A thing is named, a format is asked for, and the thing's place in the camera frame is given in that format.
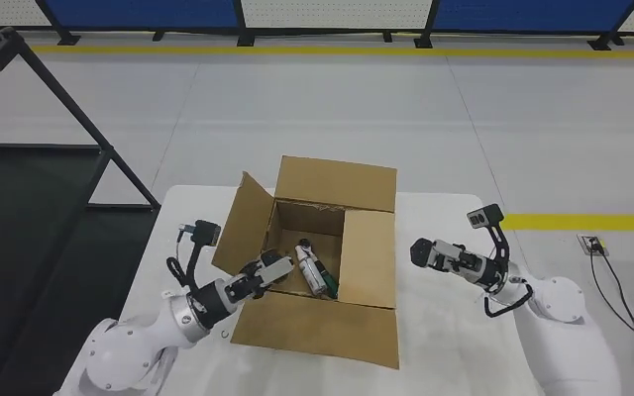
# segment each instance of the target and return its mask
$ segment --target white wall panel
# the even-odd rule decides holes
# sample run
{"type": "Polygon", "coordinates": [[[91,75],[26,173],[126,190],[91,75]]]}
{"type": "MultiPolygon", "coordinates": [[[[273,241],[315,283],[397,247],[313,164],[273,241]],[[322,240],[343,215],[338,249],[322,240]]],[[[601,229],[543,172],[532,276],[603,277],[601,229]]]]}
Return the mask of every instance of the white wall panel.
{"type": "Polygon", "coordinates": [[[34,0],[0,0],[0,26],[50,26],[34,0]]]}
{"type": "Polygon", "coordinates": [[[248,28],[423,29],[431,0],[243,0],[248,28]]]}
{"type": "Polygon", "coordinates": [[[625,21],[619,32],[634,32],[634,13],[630,14],[629,18],[625,21]]]}

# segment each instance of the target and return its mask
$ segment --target power outlet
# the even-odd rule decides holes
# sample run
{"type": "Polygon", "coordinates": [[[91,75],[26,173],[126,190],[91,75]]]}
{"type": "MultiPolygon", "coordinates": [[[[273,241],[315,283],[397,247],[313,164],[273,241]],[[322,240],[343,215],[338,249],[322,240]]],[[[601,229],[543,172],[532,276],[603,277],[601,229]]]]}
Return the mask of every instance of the power outlet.
{"type": "Polygon", "coordinates": [[[605,254],[605,256],[610,255],[609,251],[607,251],[605,241],[602,240],[600,236],[587,236],[578,234],[577,239],[579,240],[579,243],[581,244],[581,248],[583,249],[585,255],[601,256],[601,253],[599,253],[598,251],[592,251],[591,249],[593,239],[598,239],[598,242],[603,247],[603,254],[605,254]]]}

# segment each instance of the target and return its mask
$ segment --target box flap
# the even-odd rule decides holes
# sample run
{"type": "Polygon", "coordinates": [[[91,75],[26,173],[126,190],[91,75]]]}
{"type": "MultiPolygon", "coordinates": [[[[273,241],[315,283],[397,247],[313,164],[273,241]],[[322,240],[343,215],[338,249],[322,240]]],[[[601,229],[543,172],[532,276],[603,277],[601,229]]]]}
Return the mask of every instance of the box flap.
{"type": "Polygon", "coordinates": [[[246,172],[231,206],[212,263],[235,275],[260,254],[273,198],[246,172]]]}
{"type": "Polygon", "coordinates": [[[394,214],[347,211],[339,301],[395,307],[394,214]]]}
{"type": "Polygon", "coordinates": [[[275,197],[394,212],[396,169],[283,156],[275,197]]]}
{"type": "Polygon", "coordinates": [[[269,292],[245,304],[231,342],[398,368],[394,310],[269,292]]]}

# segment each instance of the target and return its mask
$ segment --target blue wall panel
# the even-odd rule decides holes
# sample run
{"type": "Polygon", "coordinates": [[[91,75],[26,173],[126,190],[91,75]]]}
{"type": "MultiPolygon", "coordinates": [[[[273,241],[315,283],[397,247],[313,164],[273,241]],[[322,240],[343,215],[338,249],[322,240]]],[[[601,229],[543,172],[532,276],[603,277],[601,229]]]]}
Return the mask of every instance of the blue wall panel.
{"type": "Polygon", "coordinates": [[[232,0],[49,0],[63,26],[236,27],[232,0]]]}
{"type": "Polygon", "coordinates": [[[609,31],[632,0],[440,0],[434,29],[609,31]]]}

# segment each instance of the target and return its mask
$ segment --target yellow floor line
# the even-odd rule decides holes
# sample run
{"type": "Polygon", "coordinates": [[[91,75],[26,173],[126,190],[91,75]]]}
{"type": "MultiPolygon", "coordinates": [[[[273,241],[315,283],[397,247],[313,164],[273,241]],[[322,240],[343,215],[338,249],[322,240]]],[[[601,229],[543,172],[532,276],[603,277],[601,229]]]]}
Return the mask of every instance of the yellow floor line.
{"type": "Polygon", "coordinates": [[[481,56],[545,58],[634,58],[634,51],[553,49],[406,49],[346,47],[162,47],[162,46],[32,46],[39,53],[118,53],[182,55],[380,55],[380,56],[481,56]]]}
{"type": "Polygon", "coordinates": [[[634,215],[509,214],[504,230],[634,231],[634,215]]]}

